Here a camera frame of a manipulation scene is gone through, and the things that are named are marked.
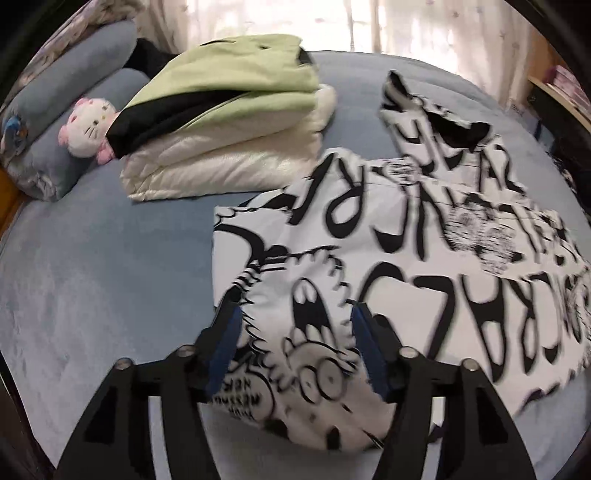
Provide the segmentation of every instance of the white puffer jacket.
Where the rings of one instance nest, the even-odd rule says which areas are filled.
[[[138,202],[284,187],[309,175],[336,106],[321,85],[316,108],[263,112],[152,140],[123,158],[121,182]]]

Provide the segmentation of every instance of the curtain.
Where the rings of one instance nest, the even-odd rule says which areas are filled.
[[[140,34],[177,53],[215,38],[290,33],[308,50],[411,57],[502,106],[526,87],[531,26],[505,0],[151,0]]]

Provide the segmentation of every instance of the blue bedspread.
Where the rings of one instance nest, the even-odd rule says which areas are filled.
[[[558,210],[591,258],[591,231],[567,185],[533,137],[469,82],[424,63],[367,54],[314,53],[339,105],[324,138],[366,158],[395,157],[377,117],[381,84],[397,69],[412,92],[503,135],[519,180],[542,207]],[[83,176],[57,203],[31,202],[0,251],[0,349],[33,431],[57,463],[95,388],[122,356],[147,362],[192,341],[212,319],[213,208],[251,194],[133,204],[111,162]],[[591,421],[591,377],[530,405],[517,419],[540,480],[550,480]],[[316,452],[259,432],[209,407],[204,423],[222,478],[371,478],[379,452]],[[153,443],[167,478],[161,426]],[[433,478],[438,447],[428,454]]]

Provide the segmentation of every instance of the black and white printed shirt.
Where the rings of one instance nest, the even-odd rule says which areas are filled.
[[[428,358],[476,359],[511,414],[591,355],[589,265],[490,125],[395,72],[380,116],[402,158],[328,150],[310,177],[216,209],[215,303],[239,288],[243,331],[213,403],[319,449],[380,446],[393,414],[368,383],[352,300]]]

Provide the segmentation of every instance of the pillow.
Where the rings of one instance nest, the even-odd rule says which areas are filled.
[[[122,69],[82,94],[88,98],[104,98],[119,111],[148,82],[143,73]],[[73,107],[70,105],[22,155],[7,165],[7,172],[15,184],[33,198],[59,200],[72,189],[93,160],[74,158],[58,143],[60,128],[68,121]]]
[[[106,25],[72,47],[23,88],[4,113],[4,159],[21,154],[85,91],[122,68],[136,41],[132,21]],[[7,123],[17,121],[20,134],[11,135]]]

